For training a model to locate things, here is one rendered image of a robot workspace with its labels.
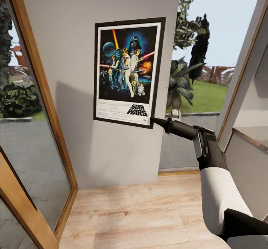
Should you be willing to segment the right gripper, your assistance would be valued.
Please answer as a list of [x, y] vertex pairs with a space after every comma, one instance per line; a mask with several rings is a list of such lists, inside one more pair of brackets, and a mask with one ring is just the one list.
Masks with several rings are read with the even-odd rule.
[[166, 133], [172, 133], [183, 137], [186, 133], [187, 124], [179, 122], [179, 121], [172, 121], [170, 117], [167, 120], [161, 120], [160, 118], [150, 118], [151, 121], [155, 122], [156, 124], [162, 126]]

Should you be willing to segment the poster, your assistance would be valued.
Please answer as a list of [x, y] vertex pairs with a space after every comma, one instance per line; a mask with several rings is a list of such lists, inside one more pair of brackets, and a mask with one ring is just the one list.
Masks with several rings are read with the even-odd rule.
[[166, 17], [95, 23], [93, 119], [153, 129]]

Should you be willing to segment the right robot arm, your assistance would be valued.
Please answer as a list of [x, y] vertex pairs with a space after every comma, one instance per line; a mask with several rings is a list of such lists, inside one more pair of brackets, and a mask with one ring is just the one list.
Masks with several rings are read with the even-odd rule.
[[268, 223], [253, 217], [226, 165], [225, 154], [211, 129], [181, 122], [179, 110], [167, 120], [150, 118], [166, 133], [193, 140], [199, 161], [202, 216], [208, 230], [231, 249], [268, 249]]

